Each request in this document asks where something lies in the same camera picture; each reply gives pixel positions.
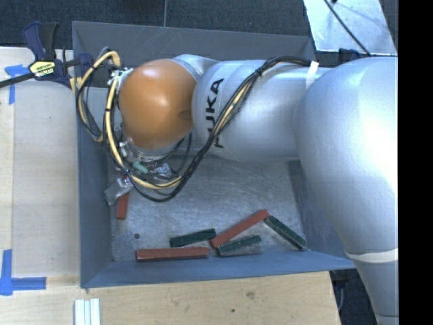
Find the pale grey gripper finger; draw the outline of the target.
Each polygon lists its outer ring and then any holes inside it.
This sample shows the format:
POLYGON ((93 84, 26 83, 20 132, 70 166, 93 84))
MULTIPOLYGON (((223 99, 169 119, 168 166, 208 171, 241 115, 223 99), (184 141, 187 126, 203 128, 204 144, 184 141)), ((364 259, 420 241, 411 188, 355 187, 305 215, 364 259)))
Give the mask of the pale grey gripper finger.
POLYGON ((128 177, 116 178, 104 191, 104 197, 109 206, 133 189, 132 181, 128 177))

